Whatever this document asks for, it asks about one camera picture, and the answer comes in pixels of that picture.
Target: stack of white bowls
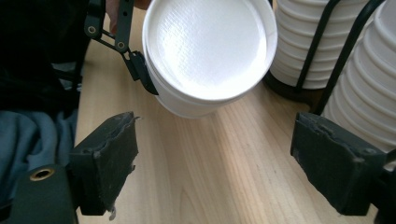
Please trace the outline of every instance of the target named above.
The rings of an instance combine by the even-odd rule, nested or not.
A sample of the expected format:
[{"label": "stack of white bowls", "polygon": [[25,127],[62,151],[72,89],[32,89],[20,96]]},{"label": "stack of white bowls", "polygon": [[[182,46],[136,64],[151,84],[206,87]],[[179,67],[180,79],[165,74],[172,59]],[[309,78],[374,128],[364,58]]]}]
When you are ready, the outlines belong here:
[{"label": "stack of white bowls", "polygon": [[396,148],[396,1],[375,12],[322,116],[389,152]]},{"label": "stack of white bowls", "polygon": [[267,73],[276,43],[274,11],[262,0],[154,0],[143,24],[157,99],[183,118],[245,95]]},{"label": "stack of white bowls", "polygon": [[[277,0],[278,46],[271,65],[272,75],[296,86],[304,61],[328,0]],[[308,70],[304,89],[323,89],[332,73],[353,22],[368,0],[340,1],[319,42]]]}]

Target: wood grain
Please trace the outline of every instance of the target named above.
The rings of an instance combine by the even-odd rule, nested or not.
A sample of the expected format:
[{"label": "wood grain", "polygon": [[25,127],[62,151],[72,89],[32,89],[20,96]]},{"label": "wood grain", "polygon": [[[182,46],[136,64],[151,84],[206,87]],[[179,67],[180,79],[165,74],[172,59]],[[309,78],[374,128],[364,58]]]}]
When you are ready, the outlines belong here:
[{"label": "wood grain", "polygon": [[[134,11],[131,49],[141,49],[145,12]],[[92,42],[84,67],[80,142],[105,119],[134,111],[139,154],[117,199],[117,216],[80,223],[373,223],[340,216],[290,155],[294,118],[307,105],[260,83],[203,119],[179,118],[133,82],[120,55]]]}]

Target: bolt hole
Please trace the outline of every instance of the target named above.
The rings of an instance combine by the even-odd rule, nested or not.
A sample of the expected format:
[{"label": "bolt hole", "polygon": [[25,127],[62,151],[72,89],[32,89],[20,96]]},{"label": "bolt hole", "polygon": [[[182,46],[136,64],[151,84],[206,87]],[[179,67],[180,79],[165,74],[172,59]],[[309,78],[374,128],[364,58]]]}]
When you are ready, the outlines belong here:
[{"label": "bolt hole", "polygon": [[120,49],[123,49],[125,47],[124,43],[122,43],[122,42],[118,43],[118,46]]},{"label": "bolt hole", "polygon": [[96,32],[96,29],[93,26],[88,27],[88,32],[90,32],[90,34],[94,34]]},{"label": "bolt hole", "polygon": [[55,171],[50,168],[41,169],[39,171],[34,172],[30,175],[30,180],[32,181],[40,181],[47,179],[48,177],[52,176]]}]

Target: white plastic bowl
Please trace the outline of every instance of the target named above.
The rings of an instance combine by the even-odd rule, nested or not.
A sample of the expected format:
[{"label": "white plastic bowl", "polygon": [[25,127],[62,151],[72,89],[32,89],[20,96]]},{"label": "white plastic bowl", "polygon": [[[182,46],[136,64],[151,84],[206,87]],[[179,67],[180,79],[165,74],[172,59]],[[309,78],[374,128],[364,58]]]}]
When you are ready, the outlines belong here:
[{"label": "white plastic bowl", "polygon": [[[320,18],[328,0],[277,0],[283,8],[311,18]],[[332,11],[332,20],[345,20],[358,15],[368,0],[340,1]]]},{"label": "white plastic bowl", "polygon": [[276,44],[274,12],[261,0],[154,0],[143,24],[158,99],[185,118],[205,116],[251,90]]}]

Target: black metal rack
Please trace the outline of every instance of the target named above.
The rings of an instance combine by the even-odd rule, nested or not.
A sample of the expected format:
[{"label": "black metal rack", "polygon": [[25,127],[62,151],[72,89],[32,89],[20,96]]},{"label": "black metal rack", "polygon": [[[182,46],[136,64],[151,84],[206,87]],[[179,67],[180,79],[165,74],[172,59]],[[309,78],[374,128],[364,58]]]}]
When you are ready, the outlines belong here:
[{"label": "black metal rack", "polygon": [[[359,213],[354,209],[361,209],[362,203],[360,200],[366,200],[366,208],[369,203],[374,204],[378,208],[378,213],[375,218],[375,223],[395,223],[396,221],[396,169],[393,171],[382,171],[382,175],[355,175],[349,176],[347,180],[349,183],[359,182],[362,178],[370,178],[367,181],[367,184],[361,185],[360,189],[350,189],[348,192],[348,197],[350,200],[351,195],[355,195],[357,193],[361,193],[361,196],[350,200],[349,203],[346,203],[346,200],[343,201],[342,197],[334,196],[337,190],[341,190],[345,193],[345,189],[337,187],[337,182],[334,180],[328,179],[328,177],[322,173],[318,173],[317,169],[315,169],[315,165],[313,164],[330,164],[329,167],[322,167],[323,172],[328,172],[333,175],[336,179],[338,177],[342,178],[345,173],[334,173],[332,170],[332,164],[336,164],[337,167],[351,167],[354,164],[354,160],[350,160],[353,156],[351,155],[360,155],[359,151],[364,149],[361,146],[349,148],[348,150],[355,151],[356,154],[352,153],[346,156],[346,149],[342,147],[351,147],[357,146],[357,142],[365,143],[364,140],[361,140],[351,135],[350,132],[344,130],[338,125],[334,125],[329,120],[320,116],[323,112],[325,105],[327,104],[332,90],[334,89],[338,78],[341,75],[341,72],[344,69],[344,66],[347,63],[347,59],[349,58],[350,53],[356,45],[356,42],[365,26],[366,22],[370,19],[375,10],[384,2],[385,0],[370,0],[364,8],[359,13],[358,17],[354,21],[352,28],[346,38],[346,42],[340,52],[340,55],[335,63],[335,66],[332,70],[328,83],[324,89],[321,90],[304,90],[303,85],[310,68],[311,63],[313,62],[315,53],[318,49],[318,44],[320,39],[322,38],[323,32],[326,29],[326,25],[328,24],[329,18],[332,15],[332,11],[340,2],[340,0],[330,0],[326,7],[323,9],[321,18],[318,22],[317,30],[312,39],[310,48],[307,52],[303,68],[301,70],[300,76],[297,81],[297,85],[295,87],[286,85],[279,80],[277,80],[272,74],[271,71],[268,71],[266,76],[263,79],[263,83],[266,84],[270,89],[278,93],[279,95],[291,99],[297,102],[303,102],[310,105],[309,113],[298,113],[295,123],[295,129],[293,133],[293,142],[291,144],[291,155],[296,158],[296,160],[300,163],[305,173],[308,176],[311,184],[315,187],[320,186],[320,183],[323,181],[326,183],[326,186],[332,185],[331,188],[327,188],[326,190],[321,191],[320,188],[318,190],[328,199],[328,201],[332,204],[334,208],[337,209],[341,214],[347,216],[361,216],[364,214],[364,209],[362,209]],[[326,136],[325,138],[318,137],[319,135],[327,135],[329,130],[334,131],[334,133]],[[350,135],[350,138],[345,138],[345,141],[340,141],[340,139],[344,138],[346,135]],[[323,150],[330,150],[334,153],[334,157],[323,157]],[[384,163],[387,164],[391,161],[395,161],[396,158],[396,149],[392,150],[390,153],[381,152],[379,149],[375,149],[378,152],[378,155],[385,157],[385,161],[381,161],[378,164],[373,163],[373,158],[364,159],[367,162],[367,167],[374,168],[377,167],[379,169],[383,169]],[[348,170],[349,172],[358,172],[359,169]]]},{"label": "black metal rack", "polygon": [[327,23],[332,15],[332,10],[337,6],[340,0],[330,0],[326,7],[323,9],[323,13],[318,22],[317,30],[311,42],[311,46],[307,52],[303,68],[301,70],[297,85],[295,87],[286,85],[274,78],[270,71],[266,74],[263,82],[267,84],[273,91],[281,96],[284,96],[293,101],[303,102],[310,105],[310,112],[320,115],[323,112],[325,105],[327,104],[332,90],[347,62],[347,59],[353,50],[364,25],[369,20],[374,11],[384,2],[385,0],[370,0],[364,8],[361,10],[357,19],[354,21],[349,35],[346,38],[346,43],[343,46],[340,56],[332,70],[329,81],[324,89],[321,90],[304,90],[303,85],[306,79],[308,70],[315,57],[315,53],[318,49],[320,39],[322,38],[323,32],[326,29]]}]

